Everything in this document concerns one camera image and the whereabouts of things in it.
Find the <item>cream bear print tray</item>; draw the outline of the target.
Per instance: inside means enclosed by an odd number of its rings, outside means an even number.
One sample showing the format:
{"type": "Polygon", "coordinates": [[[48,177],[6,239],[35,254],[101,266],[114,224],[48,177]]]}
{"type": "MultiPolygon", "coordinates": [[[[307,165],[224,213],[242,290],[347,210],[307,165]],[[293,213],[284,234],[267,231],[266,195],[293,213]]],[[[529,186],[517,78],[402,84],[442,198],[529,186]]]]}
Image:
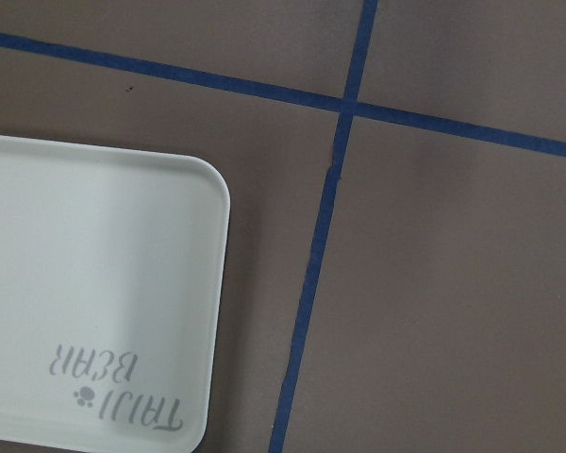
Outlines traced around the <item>cream bear print tray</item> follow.
{"type": "Polygon", "coordinates": [[[199,446],[229,212],[202,159],[0,135],[0,440],[199,446]]]}

